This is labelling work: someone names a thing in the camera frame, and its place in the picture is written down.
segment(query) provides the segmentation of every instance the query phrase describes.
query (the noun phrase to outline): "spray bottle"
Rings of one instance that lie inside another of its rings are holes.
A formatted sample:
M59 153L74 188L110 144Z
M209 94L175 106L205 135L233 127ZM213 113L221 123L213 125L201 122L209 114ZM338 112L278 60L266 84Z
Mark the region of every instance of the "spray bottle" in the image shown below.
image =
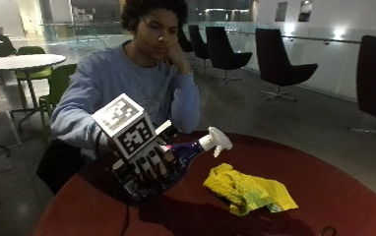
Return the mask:
M171 174L183 175L187 171L187 167L193 159L205 151L213 147L213 156L217 157L222 149L230 149L231 143L225 134L215 129L209 127L209 134L189 143L173 144L166 146L170 150L170 154L174 156L171 164L167 165Z

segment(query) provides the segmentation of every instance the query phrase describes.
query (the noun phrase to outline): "glass railing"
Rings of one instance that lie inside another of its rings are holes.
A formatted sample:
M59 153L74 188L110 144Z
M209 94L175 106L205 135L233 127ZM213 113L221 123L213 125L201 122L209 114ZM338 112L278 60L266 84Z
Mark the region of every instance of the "glass railing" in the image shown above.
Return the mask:
M49 43L66 43L69 49L105 49L118 46L129 35L121 34L121 26L114 23L54 23L42 24L43 37Z
M249 22L189 22L198 25L205 40L205 27L225 27L230 44L237 52L253 52L245 69L259 72L255 54L255 28L273 28ZM53 42L66 43L69 48L103 49L121 45L131 38L121 34L119 24L46 24L45 31ZM317 63L318 69L299 87L315 90L347 100L355 100L355 64L358 42L365 34L376 35L376 29L303 28L285 25L278 28L293 65Z

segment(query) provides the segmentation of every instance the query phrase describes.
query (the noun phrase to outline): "man's hair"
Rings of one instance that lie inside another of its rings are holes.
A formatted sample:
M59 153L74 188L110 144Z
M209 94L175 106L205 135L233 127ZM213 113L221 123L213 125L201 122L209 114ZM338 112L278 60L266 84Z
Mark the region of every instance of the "man's hair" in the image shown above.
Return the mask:
M165 9L174 12L178 19L178 27L187 22L186 0L126 0L121 13L122 28L135 31L139 21L154 9Z

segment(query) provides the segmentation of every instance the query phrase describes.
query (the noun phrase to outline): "white spray nozzle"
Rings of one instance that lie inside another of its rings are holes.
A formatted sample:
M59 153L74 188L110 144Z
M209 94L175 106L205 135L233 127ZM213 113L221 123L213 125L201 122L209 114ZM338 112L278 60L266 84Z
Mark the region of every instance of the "white spray nozzle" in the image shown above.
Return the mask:
M218 156L222 149L230 149L231 148L230 140L227 139L225 134L218 129L215 129L214 127L209 127L209 135L202 137L198 140L198 142L199 142L203 150L209 150L213 147L215 147L214 153L213 153L214 157Z

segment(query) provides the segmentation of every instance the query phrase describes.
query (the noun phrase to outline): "yellow cloth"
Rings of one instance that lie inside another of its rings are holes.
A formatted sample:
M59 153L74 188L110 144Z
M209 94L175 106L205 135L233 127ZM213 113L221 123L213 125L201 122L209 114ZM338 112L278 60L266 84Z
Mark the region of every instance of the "yellow cloth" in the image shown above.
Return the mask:
M270 212L298 208L281 183L242 174L226 163L210 169L202 186L230 201L229 212L239 216L263 206Z

